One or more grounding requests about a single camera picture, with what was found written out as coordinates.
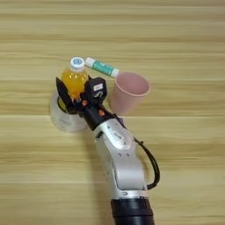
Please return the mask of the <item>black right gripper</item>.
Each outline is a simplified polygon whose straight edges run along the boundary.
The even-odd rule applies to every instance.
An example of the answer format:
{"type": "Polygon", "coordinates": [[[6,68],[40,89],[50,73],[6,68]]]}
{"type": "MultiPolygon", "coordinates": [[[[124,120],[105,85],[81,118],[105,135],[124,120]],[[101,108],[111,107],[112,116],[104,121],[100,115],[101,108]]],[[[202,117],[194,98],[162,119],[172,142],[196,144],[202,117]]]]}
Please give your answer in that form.
{"type": "Polygon", "coordinates": [[[92,88],[90,76],[88,76],[88,80],[84,85],[84,93],[76,100],[71,98],[66,85],[59,78],[56,78],[56,87],[60,99],[63,104],[65,104],[66,111],[70,114],[77,113],[86,121],[92,131],[100,124],[114,118],[113,114],[104,108],[104,98],[94,98],[91,96],[92,88]]]}

